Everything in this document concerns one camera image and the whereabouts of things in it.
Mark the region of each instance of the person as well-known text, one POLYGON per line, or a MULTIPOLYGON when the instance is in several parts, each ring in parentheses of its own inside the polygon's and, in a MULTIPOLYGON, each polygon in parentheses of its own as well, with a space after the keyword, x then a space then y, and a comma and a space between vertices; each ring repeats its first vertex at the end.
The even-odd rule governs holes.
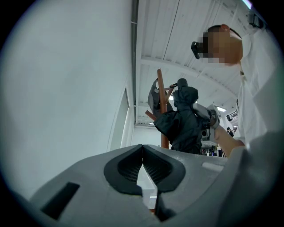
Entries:
MULTIPOLYGON (((192 50, 199 59, 193 49, 195 44, 193 42, 192 50)), ((220 125, 215 129, 215 140, 227 157, 235 147, 245 146, 268 129, 283 127, 282 122, 277 122, 279 119, 272 116, 280 116, 280 111, 276 110, 279 109, 280 97, 271 97, 270 94, 277 86, 278 75, 283 75, 283 55, 268 29, 255 29, 241 38, 228 25, 215 25, 203 34, 203 43, 199 47, 198 53, 202 57, 218 59, 225 66, 238 65, 240 68, 238 129, 234 138, 220 125)))
POLYGON ((230 127, 227 128, 227 133, 229 133, 229 135, 231 137, 234 137, 234 133, 232 132, 232 130, 230 129, 230 127))

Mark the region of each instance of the black slot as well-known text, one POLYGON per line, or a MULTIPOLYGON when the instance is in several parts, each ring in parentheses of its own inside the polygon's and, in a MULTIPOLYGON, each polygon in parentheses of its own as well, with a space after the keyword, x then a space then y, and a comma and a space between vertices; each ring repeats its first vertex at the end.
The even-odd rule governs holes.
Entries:
POLYGON ((51 218, 57 220, 70 202, 80 185, 67 183, 42 209, 41 211, 51 218))

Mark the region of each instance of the white shirt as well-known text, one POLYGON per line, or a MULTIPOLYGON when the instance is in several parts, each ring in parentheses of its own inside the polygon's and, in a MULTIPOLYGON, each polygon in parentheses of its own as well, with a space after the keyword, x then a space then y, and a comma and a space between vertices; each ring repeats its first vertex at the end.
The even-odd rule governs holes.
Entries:
POLYGON ((281 49, 269 31, 247 34, 242 45, 244 75, 238 94, 238 128, 234 139, 247 145, 268 131, 284 128, 281 88, 284 75, 281 49))

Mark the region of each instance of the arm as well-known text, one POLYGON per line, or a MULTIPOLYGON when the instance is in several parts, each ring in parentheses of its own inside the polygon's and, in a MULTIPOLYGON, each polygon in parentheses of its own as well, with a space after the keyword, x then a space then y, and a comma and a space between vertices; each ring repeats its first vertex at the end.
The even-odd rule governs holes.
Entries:
POLYGON ((215 129, 215 140, 225 152, 227 157, 230 156, 235 147, 244 146, 242 141, 235 140, 220 125, 215 129))

